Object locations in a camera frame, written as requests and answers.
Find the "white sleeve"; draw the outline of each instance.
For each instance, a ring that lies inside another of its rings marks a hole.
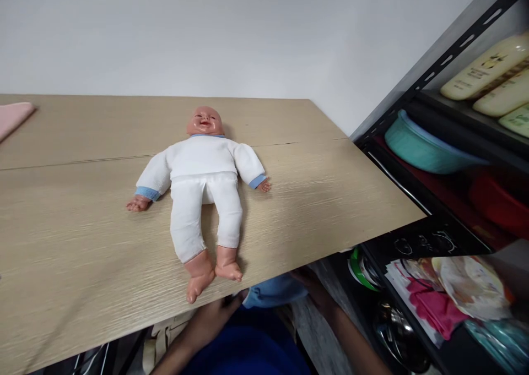
[[[156,200],[159,196],[163,195],[167,189],[171,186],[171,167],[169,166],[167,156],[169,148],[155,155],[150,162],[147,164],[142,175],[140,175],[136,187],[138,187],[137,194],[141,191],[140,188],[147,188],[158,192],[156,198],[148,196],[152,200]]]
[[[235,167],[242,180],[250,185],[256,177],[264,174],[265,169],[251,147],[238,144],[234,151]]]

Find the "doll face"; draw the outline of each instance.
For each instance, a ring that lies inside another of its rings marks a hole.
[[[224,134],[219,113],[208,106],[198,107],[187,124],[187,134]]]

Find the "blue cloth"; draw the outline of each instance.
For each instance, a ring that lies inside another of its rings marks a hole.
[[[191,134],[191,137],[199,137],[201,135],[208,135],[210,137],[220,137],[220,138],[226,138],[223,134],[219,135],[211,135],[211,134]]]
[[[250,186],[250,188],[255,189],[264,180],[266,180],[266,175],[261,174],[258,177],[255,177],[254,179],[252,179],[252,182],[250,182],[248,185]]]
[[[156,202],[160,197],[160,192],[156,189],[147,188],[147,187],[138,187],[135,194],[140,194],[146,198],[151,199],[153,202]]]
[[[286,305],[305,295],[305,286],[285,273],[251,287],[242,304],[245,308],[271,308]]]
[[[281,320],[270,309],[241,307],[182,375],[310,375]]]

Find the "white onesie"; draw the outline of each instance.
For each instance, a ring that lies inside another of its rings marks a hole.
[[[223,135],[195,134],[154,156],[138,182],[136,194],[156,201],[171,186],[171,236],[183,263],[206,247],[201,231],[202,204],[219,213],[218,245],[237,248],[242,207],[237,172],[255,189],[266,177],[251,147]]]

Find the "person's arm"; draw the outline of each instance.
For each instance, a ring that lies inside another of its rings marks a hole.
[[[219,335],[246,295],[248,290],[239,292],[227,305],[224,299],[220,299],[198,308],[151,375],[177,375],[182,372],[194,355]]]
[[[308,267],[291,272],[292,277],[305,285],[316,308],[325,317],[349,362],[360,375],[391,375],[382,359],[371,348],[358,328],[321,284]]]

